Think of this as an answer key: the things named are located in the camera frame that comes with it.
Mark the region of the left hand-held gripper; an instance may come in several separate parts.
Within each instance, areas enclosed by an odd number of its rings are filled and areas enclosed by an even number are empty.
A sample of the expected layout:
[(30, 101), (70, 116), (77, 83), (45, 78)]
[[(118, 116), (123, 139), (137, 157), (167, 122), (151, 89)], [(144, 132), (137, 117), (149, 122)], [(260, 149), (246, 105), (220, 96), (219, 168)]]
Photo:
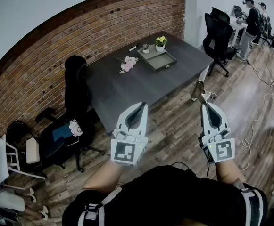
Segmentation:
[(111, 161), (136, 166), (145, 151), (149, 139), (146, 137), (148, 105), (139, 102), (123, 111), (111, 139)]

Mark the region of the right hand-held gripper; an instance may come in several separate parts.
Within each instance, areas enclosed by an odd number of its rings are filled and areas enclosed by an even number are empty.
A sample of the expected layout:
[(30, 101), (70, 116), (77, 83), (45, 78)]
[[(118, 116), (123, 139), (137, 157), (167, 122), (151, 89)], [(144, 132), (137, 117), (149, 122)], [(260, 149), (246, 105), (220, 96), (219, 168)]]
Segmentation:
[(201, 105), (200, 114), (204, 135), (199, 137), (199, 142), (208, 163), (234, 159), (235, 139), (231, 137), (224, 112), (218, 106), (207, 102)]

